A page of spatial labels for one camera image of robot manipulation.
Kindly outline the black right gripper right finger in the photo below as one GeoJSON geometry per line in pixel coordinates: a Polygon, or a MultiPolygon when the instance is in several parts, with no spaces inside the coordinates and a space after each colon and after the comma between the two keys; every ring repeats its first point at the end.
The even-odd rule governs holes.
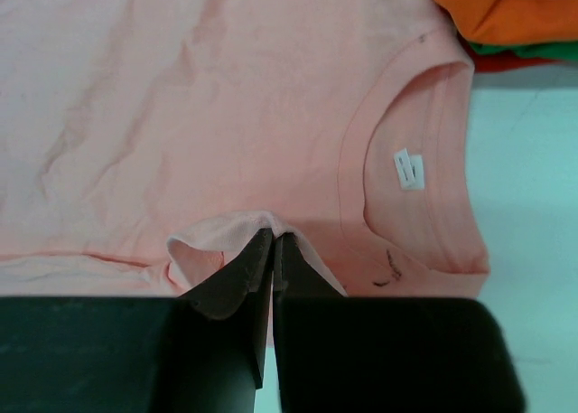
{"type": "Polygon", "coordinates": [[[285,412],[522,412],[498,323],[463,298],[339,294],[296,237],[275,244],[275,357],[285,412]]]}

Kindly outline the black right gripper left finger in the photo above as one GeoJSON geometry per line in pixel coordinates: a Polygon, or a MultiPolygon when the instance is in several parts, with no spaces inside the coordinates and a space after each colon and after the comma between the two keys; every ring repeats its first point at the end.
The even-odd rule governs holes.
{"type": "Polygon", "coordinates": [[[274,235],[176,298],[5,297],[4,412],[250,412],[263,385],[274,235]]]}

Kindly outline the salmon pink t-shirt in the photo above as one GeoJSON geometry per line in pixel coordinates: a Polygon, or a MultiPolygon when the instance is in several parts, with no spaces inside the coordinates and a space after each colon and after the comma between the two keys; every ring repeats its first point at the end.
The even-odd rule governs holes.
{"type": "Polygon", "coordinates": [[[431,0],[1,0],[1,291],[179,295],[270,228],[476,296],[472,75],[431,0]]]}

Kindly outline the red folded t-shirt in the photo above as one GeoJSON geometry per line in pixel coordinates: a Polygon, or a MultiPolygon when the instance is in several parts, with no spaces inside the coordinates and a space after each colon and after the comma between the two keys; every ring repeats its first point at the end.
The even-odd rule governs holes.
{"type": "Polygon", "coordinates": [[[479,73],[499,73],[550,63],[549,60],[540,58],[523,59],[508,53],[495,55],[472,54],[471,59],[474,63],[475,70],[479,73]]]}

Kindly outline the orange folded t-shirt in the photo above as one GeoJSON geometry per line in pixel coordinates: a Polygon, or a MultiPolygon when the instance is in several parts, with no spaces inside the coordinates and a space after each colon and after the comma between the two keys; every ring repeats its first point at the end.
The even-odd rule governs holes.
{"type": "Polygon", "coordinates": [[[518,46],[577,39],[577,0],[434,0],[469,42],[518,46]]]}

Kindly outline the green folded t-shirt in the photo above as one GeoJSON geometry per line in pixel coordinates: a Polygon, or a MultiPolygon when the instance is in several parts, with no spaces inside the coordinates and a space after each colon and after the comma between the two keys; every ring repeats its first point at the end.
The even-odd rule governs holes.
{"type": "Polygon", "coordinates": [[[470,42],[469,45],[479,55],[496,55],[511,52],[522,59],[540,58],[551,61],[577,61],[577,41],[524,45],[489,45],[470,42]]]}

